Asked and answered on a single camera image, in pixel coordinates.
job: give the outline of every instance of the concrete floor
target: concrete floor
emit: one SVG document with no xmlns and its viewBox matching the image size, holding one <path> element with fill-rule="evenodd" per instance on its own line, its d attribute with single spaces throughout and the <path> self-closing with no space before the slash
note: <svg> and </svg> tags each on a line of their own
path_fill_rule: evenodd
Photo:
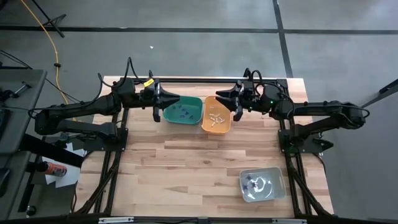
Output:
<svg viewBox="0 0 398 224">
<path fill-rule="evenodd" d="M 39 15 L 31 2 L 27 2 Z M 38 3 L 50 16 L 66 13 L 61 26 L 277 27 L 272 0 L 38 0 Z M 395 0 L 279 0 L 279 6 L 285 29 L 398 29 Z M 23 5 L 15 0 L 0 11 L 0 24 L 36 26 Z M 140 75 L 147 75 L 151 69 L 155 75 L 240 77 L 249 67 L 260 70 L 266 77 L 286 77 L 278 34 L 66 32 L 64 39 L 54 32 L 51 35 L 62 64 L 61 86 L 81 100 L 96 95 L 98 72 L 122 75 L 128 56 Z M 362 105 L 397 78 L 396 35 L 287 34 L 286 40 L 293 76 L 304 78 L 310 101 L 340 100 Z M 54 53 L 43 32 L 0 31 L 0 49 L 31 67 L 47 70 L 48 79 L 55 80 Z M 46 84 L 37 106 L 61 102 L 58 92 Z M 324 156 L 335 213 L 341 217 L 372 218 L 362 209 L 338 153 L 342 152 L 330 149 Z M 47 187 L 41 194 L 46 192 L 51 189 Z M 47 214 L 67 210 L 68 207 L 62 210 L 52 206 Z"/>
</svg>

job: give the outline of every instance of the white paper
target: white paper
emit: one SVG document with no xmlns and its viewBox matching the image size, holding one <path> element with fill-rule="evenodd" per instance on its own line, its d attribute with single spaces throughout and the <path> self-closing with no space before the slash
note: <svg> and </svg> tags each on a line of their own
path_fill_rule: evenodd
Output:
<svg viewBox="0 0 398 224">
<path fill-rule="evenodd" d="M 68 143 L 67 148 L 65 150 L 73 152 L 76 155 L 79 155 L 81 157 L 83 157 L 83 155 L 85 154 L 85 151 L 82 149 L 74 151 L 72 143 Z M 55 181 L 55 187 L 58 188 L 58 187 L 75 184 L 76 181 L 79 179 L 79 177 L 80 177 L 80 168 L 79 167 L 74 167 L 74 166 L 71 166 L 68 164 L 64 164 L 64 163 L 61 163 L 61 162 L 58 162 L 58 161 L 55 161 L 53 159 L 49 159 L 46 157 L 43 157 L 42 159 L 45 162 L 52 162 L 54 164 L 60 164 L 67 168 L 67 173 L 63 177 L 56 177 L 53 175 L 45 175 L 45 180 L 46 180 L 47 184 L 51 184 L 52 182 Z"/>
</svg>

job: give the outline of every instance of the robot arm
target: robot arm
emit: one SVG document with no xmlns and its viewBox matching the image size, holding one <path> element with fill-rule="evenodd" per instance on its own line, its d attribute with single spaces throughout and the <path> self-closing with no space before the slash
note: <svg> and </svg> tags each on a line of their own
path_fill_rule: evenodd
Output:
<svg viewBox="0 0 398 224">
<path fill-rule="evenodd" d="M 91 102 L 81 102 L 70 105 L 53 105 L 43 108 L 35 117 L 35 132 L 41 135 L 58 132 L 73 132 L 96 134 L 103 139 L 117 137 L 115 123 L 90 124 L 66 120 L 77 116 L 102 114 L 115 115 L 121 108 L 153 107 L 155 122 L 160 122 L 159 110 L 163 110 L 180 100 L 180 96 L 169 93 L 160 85 L 159 79 L 151 77 L 144 84 L 145 88 L 136 93 L 134 79 L 123 78 L 111 89 L 111 93 L 101 96 Z"/>
<path fill-rule="evenodd" d="M 366 109 L 349 102 L 294 103 L 273 83 L 262 82 L 255 87 L 248 68 L 245 74 L 249 77 L 247 81 L 238 81 L 232 89 L 216 92 L 216 99 L 230 111 L 235 111 L 234 121 L 241 119 L 243 109 L 268 113 L 271 118 L 279 121 L 293 116 L 328 116 L 307 125 L 292 125 L 289 134 L 292 144 L 300 144 L 310 135 L 335 128 L 358 129 L 363 126 L 368 116 L 363 116 Z M 259 85 L 264 86 L 262 94 L 256 90 Z"/>
</svg>

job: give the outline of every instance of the yellow tag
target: yellow tag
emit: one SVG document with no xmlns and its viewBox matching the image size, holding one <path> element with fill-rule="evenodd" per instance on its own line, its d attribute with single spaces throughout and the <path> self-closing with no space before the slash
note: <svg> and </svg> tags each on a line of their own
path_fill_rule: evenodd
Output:
<svg viewBox="0 0 398 224">
<path fill-rule="evenodd" d="M 152 84 L 154 82 L 154 80 L 151 78 L 150 80 L 144 82 L 144 87 L 149 86 L 150 84 Z"/>
</svg>

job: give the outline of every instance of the wooden table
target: wooden table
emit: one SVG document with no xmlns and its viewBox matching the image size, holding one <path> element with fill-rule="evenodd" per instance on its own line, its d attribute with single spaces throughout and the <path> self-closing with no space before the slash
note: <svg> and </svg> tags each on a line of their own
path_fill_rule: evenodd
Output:
<svg viewBox="0 0 398 224">
<path fill-rule="evenodd" d="M 105 77 L 107 83 L 119 77 Z M 307 100 L 304 81 L 288 79 L 290 97 Z M 232 88 L 223 83 L 163 83 L 163 88 L 179 95 L 204 99 L 216 90 Z M 110 92 L 103 88 L 102 95 Z M 111 121 L 95 115 L 94 123 Z M 295 117 L 306 124 L 311 117 Z M 284 155 L 277 140 L 279 122 L 257 112 L 244 111 L 239 122 L 223 136 L 204 133 L 196 126 L 172 124 L 152 119 L 152 108 L 131 109 L 129 136 L 122 154 L 114 195 L 112 215 L 165 217 L 293 217 Z M 104 152 L 94 152 L 84 162 L 77 187 L 76 210 L 97 187 Z M 303 154 L 308 188 L 326 210 L 333 213 L 323 166 L 312 154 Z M 241 170 L 280 167 L 286 185 L 286 198 L 246 203 L 239 189 Z M 298 192 L 304 211 L 302 193 Z M 103 206 L 107 198 L 104 194 Z"/>
</svg>

